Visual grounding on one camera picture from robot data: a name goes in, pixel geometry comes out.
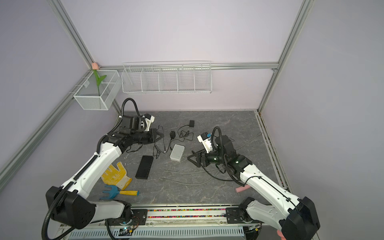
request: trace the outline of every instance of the white wire shelf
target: white wire shelf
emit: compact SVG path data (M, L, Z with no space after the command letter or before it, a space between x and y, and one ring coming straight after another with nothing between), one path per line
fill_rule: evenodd
M117 70L97 70L99 76L107 75L100 83L92 73L87 77L73 97L84 110L108 110L121 88L120 75Z
M122 89L125 93L211 93L210 62L141 65L123 63Z

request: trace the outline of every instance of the white ventilated panel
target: white ventilated panel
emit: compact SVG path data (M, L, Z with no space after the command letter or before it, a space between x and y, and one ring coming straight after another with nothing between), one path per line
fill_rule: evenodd
M111 66L137 61L277 62L302 0L62 3L95 61Z
M119 236L120 228L111 229L115 238L203 238L203 237L242 237L243 227L154 227L137 228L132 236ZM106 228L75 229L68 239L109 239Z

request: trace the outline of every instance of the metal rail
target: metal rail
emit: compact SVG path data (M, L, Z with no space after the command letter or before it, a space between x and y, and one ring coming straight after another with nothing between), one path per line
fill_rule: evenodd
M40 124L40 126L32 133L31 136L16 151L11 159L0 170L0 192L5 188L8 182L14 177L17 171L22 167L25 161L31 156L33 151L39 146L42 140L47 136L55 124L64 115L74 101L73 93L76 92L85 79L92 74L91 71L76 83L76 85L68 93L49 116Z
M176 67L210 66L212 70L238 70L238 69L276 69L278 63L211 63L211 64L159 64L134 65L135 68L176 68ZM101 66L103 70L123 70L124 66Z
M309 11L311 10L313 2L314 2L314 0L304 0L301 7L300 7L300 11L297 14L297 17L296 17L295 23L293 25L293 28L291 30L291 33L288 37L287 42L285 43L283 52L281 53L281 56L279 58L278 67L274 71L272 78L269 81L268 86L264 92L263 98L260 102L260 105L258 108L259 112L262 112L262 110L263 110L263 108L264 108L264 106L268 100L268 97L272 92L273 86L275 85L276 80L279 77L279 74L281 72L281 69L284 67L285 62L286 62L289 54L292 51L293 45L294 45L298 35L300 34L301 28L303 27L305 19L307 18L307 15L308 15Z
M79 33L77 32L74 24L72 23L68 13L65 11L65 8L60 0L46 0L51 6L53 13L59 20L60 24L63 26L65 32L68 34L69 38L76 46L77 50L80 53L80 56L83 58L87 66L92 69L93 58L89 53L87 47L82 41ZM121 115L120 107L117 101L114 99L112 103L113 108L116 110L118 115Z

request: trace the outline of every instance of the black mounting plate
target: black mounting plate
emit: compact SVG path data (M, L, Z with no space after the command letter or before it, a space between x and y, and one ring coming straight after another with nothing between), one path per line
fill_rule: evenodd
M227 223L245 223L240 219L240 212L238 207L227 207L225 209L225 216L227 218ZM258 220L252 220L252 222L247 223L259 223Z
M139 218L139 225L145 225L145 222L147 220L147 213L148 209L132 209L132 221L128 223L128 225L137 225ZM124 226L120 224L120 222L117 219L110 218L108 219L108 225L109 226Z

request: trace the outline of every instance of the coiled black hose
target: coiled black hose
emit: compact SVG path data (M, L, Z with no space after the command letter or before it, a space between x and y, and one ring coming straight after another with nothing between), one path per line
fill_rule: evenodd
M123 103L122 103L122 105L121 105L121 116L123 116L123 114L124 114L124 107L125 107L125 104L126 104L128 101L132 101L133 105L135 106L136 114L137 114L138 116L140 116L139 110L137 109L136 102L135 102L135 100L133 100L132 98L126 98L126 99L123 101ZM120 120L119 120L119 122L116 124L116 126L115 126L112 130L110 130L109 132L113 132L113 131L115 131L115 130L117 129L117 127L120 126L121 122L122 122L122 117L120 118Z
M69 234L71 231L74 230L74 227L71 227L70 229L66 230L63 234L61 234L60 236L54 238L54 239L50 239L48 237L48 224L49 224L49 221L51 219L51 215L52 215L52 212L53 212L53 209L57 206L57 204L59 203L59 201L64 197L64 195L67 193L67 190L73 185L73 182L69 182L67 184L67 186L65 186L65 188L63 188L61 190L61 192L59 193L59 195L53 200L53 203L51 204L51 206L48 208L48 212L47 214L45 215L45 218L44 218L44 221L43 221L43 227L41 228L41 238L43 240L59 240L59 239L62 239L63 237L65 237L67 234Z
M116 240L116 238L113 236L110 228L109 228L109 224L108 224L108 219L105 220L105 225L107 226L107 232L108 232L108 235L109 237L112 239L112 240Z

